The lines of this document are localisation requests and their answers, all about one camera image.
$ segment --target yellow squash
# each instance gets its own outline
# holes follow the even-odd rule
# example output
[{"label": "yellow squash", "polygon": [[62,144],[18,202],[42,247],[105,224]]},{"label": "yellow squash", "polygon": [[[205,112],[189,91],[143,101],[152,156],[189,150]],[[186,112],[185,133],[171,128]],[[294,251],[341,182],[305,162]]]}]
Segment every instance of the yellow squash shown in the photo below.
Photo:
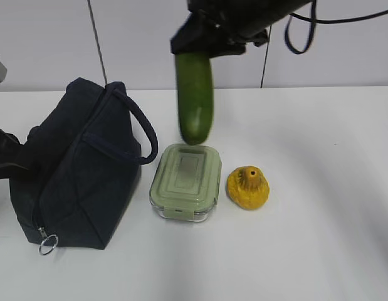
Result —
[{"label": "yellow squash", "polygon": [[269,184],[261,170],[255,166],[239,167],[227,180],[229,197],[240,207],[255,210],[269,198]]}]

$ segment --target white wall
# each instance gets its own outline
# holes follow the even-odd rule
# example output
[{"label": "white wall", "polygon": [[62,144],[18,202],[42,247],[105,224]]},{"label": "white wall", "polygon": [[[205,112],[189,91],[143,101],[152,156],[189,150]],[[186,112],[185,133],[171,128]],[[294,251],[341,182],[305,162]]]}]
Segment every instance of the white wall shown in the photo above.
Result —
[{"label": "white wall", "polygon": [[103,83],[84,0],[0,0],[0,90],[64,90],[76,77]]},{"label": "white wall", "polygon": [[[174,88],[169,39],[188,12],[186,0],[92,0],[108,79],[129,89]],[[319,18],[347,18],[388,8],[388,0],[319,0]],[[301,9],[308,14],[309,8]],[[271,35],[266,87],[388,85],[388,16],[320,25],[311,50],[291,54],[286,20]],[[295,21],[301,47],[308,24]],[[259,87],[266,47],[212,61],[216,87]],[[0,90],[64,90],[82,76],[103,84],[85,0],[0,1],[0,55],[9,69]]]},{"label": "white wall", "polygon": [[[364,16],[388,9],[388,0],[319,0],[318,18]],[[309,16],[309,6],[299,13]],[[265,87],[388,85],[388,15],[353,24],[318,25],[315,41],[304,55],[284,43],[287,18],[272,29]],[[302,49],[309,24],[291,23],[291,41]]]}]

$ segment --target food container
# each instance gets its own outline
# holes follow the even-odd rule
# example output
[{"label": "food container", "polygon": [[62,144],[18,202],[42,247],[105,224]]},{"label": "food container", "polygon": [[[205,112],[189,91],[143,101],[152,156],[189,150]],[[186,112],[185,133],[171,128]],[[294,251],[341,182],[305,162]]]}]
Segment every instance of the food container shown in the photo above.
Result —
[{"label": "food container", "polygon": [[212,147],[170,145],[157,168],[150,202],[163,218],[204,221],[218,202],[219,153]]}]

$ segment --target white table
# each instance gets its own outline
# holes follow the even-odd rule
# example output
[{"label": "white table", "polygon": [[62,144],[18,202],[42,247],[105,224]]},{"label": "white table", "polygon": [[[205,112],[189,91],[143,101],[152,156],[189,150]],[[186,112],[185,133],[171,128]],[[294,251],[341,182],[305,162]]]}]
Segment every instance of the white table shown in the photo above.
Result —
[{"label": "white table", "polygon": [[[180,142],[175,91],[129,93],[162,152]],[[63,92],[0,93],[0,128],[25,140]],[[221,188],[204,223],[158,217],[157,160],[105,251],[38,255],[0,181],[0,300],[388,300],[388,87],[218,90],[207,145],[222,181],[260,167],[270,200],[248,212]],[[149,143],[134,123],[144,151]]]}]

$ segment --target cucumber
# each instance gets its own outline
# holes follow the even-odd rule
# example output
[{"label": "cucumber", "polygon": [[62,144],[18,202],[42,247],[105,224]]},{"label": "cucumber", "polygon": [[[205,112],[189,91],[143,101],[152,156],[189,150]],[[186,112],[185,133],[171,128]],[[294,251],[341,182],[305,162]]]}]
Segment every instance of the cucumber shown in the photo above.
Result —
[{"label": "cucumber", "polygon": [[189,145],[203,143],[213,122],[213,80],[205,52],[175,56],[181,136]]}]

